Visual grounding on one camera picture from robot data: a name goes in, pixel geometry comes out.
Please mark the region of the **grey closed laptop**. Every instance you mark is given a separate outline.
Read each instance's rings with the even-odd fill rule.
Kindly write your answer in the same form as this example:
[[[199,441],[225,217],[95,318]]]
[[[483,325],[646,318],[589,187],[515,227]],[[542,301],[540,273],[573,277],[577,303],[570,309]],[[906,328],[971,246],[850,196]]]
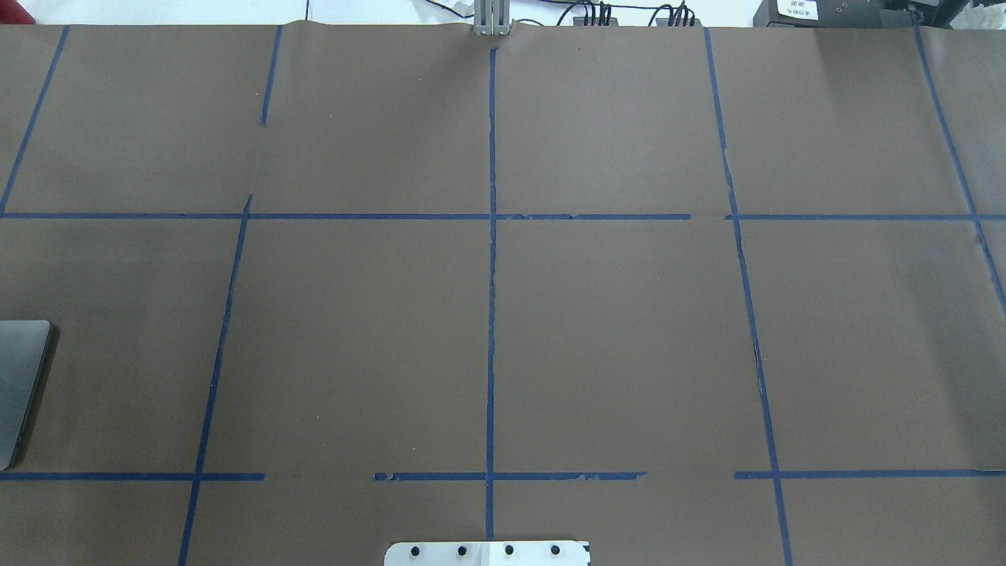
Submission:
[[[46,368],[53,323],[1,322],[1,469],[16,464],[28,433],[41,376]]]

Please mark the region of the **black device with label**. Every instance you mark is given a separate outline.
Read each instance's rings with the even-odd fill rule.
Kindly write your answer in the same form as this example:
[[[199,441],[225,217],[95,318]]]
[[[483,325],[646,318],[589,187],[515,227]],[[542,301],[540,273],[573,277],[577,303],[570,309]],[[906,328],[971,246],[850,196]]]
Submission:
[[[762,1],[754,28],[883,28],[880,1]]]

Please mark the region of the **aluminium frame post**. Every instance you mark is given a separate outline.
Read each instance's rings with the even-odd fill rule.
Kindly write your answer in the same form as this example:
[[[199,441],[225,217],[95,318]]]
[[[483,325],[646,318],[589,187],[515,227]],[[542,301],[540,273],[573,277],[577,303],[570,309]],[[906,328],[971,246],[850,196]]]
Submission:
[[[510,6],[509,0],[473,1],[474,35],[510,35],[512,30]]]

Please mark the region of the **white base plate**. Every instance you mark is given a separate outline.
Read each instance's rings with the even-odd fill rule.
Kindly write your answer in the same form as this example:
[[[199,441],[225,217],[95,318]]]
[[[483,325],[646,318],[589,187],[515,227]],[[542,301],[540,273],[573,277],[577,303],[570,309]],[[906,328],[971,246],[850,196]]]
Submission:
[[[590,565],[589,543],[575,540],[400,542],[384,565]]]

